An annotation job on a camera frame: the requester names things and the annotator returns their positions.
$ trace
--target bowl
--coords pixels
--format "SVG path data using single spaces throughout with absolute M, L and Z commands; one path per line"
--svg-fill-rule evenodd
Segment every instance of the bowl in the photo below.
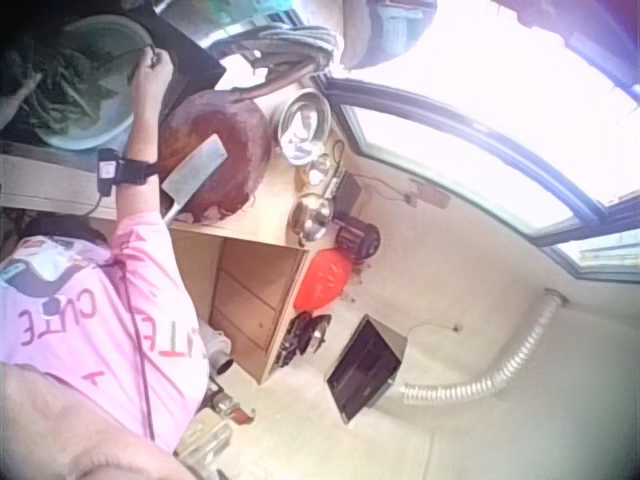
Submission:
M 142 49 L 152 42 L 147 31 L 133 20 L 119 15 L 95 15 L 69 24 L 65 31 L 82 34 L 83 44 L 96 46 L 113 55 Z M 112 73 L 100 82 L 118 93 L 100 105 L 100 120 L 91 128 L 71 127 L 65 135 L 43 129 L 36 133 L 48 144 L 65 150 L 97 147 L 127 128 L 133 121 L 133 99 L 126 70 Z
M 277 139 L 292 165 L 306 165 L 323 151 L 331 129 L 329 102 L 316 90 L 299 91 L 282 109 Z

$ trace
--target silver hose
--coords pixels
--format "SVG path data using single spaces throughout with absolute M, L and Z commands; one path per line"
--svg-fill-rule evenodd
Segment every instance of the silver hose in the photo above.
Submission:
M 549 322 L 566 303 L 567 299 L 562 294 L 547 290 L 544 305 L 529 335 L 512 355 L 483 377 L 451 385 L 405 384 L 400 387 L 402 401 L 408 405 L 443 405 L 478 400 L 499 392 L 531 358 Z

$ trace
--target glass pane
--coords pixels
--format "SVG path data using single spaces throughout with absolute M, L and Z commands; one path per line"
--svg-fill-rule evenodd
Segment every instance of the glass pane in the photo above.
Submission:
M 489 0 L 439 2 L 412 50 L 348 76 L 452 105 L 537 153 L 605 205 L 640 190 L 635 100 L 559 36 L 520 25 Z
M 640 230 L 563 243 L 557 247 L 584 270 L 640 273 Z
M 537 183 L 453 135 L 384 113 L 345 107 L 365 153 L 430 178 L 527 234 L 571 223 L 571 211 Z

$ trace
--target cabinet drawer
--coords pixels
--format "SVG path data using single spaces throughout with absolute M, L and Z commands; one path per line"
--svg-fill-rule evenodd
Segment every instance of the cabinet drawer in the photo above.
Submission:
M 256 345 L 266 350 L 276 323 L 276 310 L 222 270 L 215 288 L 214 308 Z
M 274 309 L 281 307 L 299 252 L 293 248 L 225 240 L 220 267 Z

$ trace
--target person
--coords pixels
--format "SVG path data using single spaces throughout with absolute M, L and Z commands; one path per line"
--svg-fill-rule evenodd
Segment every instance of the person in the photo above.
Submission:
M 126 158 L 156 161 L 172 71 L 167 52 L 144 50 Z M 14 109 L 37 80 L 3 105 Z M 27 226 L 0 265 L 4 478 L 193 478 L 171 454 L 209 367 L 161 218 L 157 175 L 117 186 L 116 210 L 110 248 L 60 217 Z

